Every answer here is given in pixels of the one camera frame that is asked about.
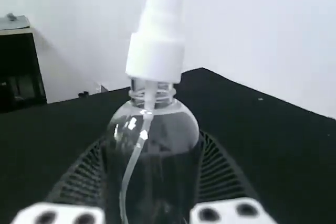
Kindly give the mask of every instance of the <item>small object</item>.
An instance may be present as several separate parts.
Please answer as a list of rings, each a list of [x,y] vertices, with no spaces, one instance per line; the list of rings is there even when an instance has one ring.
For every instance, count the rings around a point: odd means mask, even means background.
[[[276,224],[262,205],[251,198],[197,204],[190,212],[190,224],[210,223]]]
[[[97,207],[37,203],[21,210],[12,224],[104,224]]]
[[[89,96],[89,92],[88,91],[83,91],[82,93],[78,93],[78,97],[79,98],[85,98]]]
[[[8,14],[7,14],[7,18],[8,18],[10,21],[17,21],[17,17],[16,17],[13,13],[8,13]]]

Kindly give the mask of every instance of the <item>black surface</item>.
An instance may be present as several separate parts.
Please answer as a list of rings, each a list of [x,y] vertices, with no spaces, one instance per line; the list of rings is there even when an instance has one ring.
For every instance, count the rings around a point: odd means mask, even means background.
[[[43,81],[41,78],[40,68],[38,64],[34,38],[32,33],[13,34],[0,36],[0,79],[15,78],[16,86],[8,83],[12,92],[12,102],[6,105],[6,111],[14,111],[21,108],[28,108],[33,105],[42,105],[47,103]],[[20,85],[23,84],[23,78],[28,79],[30,86],[33,89],[32,97],[25,97],[20,91],[14,92],[16,88],[20,90]],[[20,101],[16,101],[14,96],[21,97]]]
[[[335,223],[335,120],[205,69],[184,74],[177,93],[279,223]],[[127,99],[123,89],[0,115],[0,222],[42,200]]]

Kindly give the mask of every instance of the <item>white spray nozzle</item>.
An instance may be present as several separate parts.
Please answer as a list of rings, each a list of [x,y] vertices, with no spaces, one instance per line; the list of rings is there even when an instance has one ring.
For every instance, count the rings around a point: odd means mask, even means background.
[[[126,73],[179,83],[184,57],[183,0],[147,0],[139,30],[131,37]]]

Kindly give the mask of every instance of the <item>black table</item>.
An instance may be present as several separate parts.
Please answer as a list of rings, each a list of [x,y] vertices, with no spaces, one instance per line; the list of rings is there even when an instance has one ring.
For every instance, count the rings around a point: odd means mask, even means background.
[[[177,98],[220,140],[280,224],[336,223],[336,121],[206,69],[183,74]],[[100,134],[128,90],[0,115],[0,223],[44,199]]]

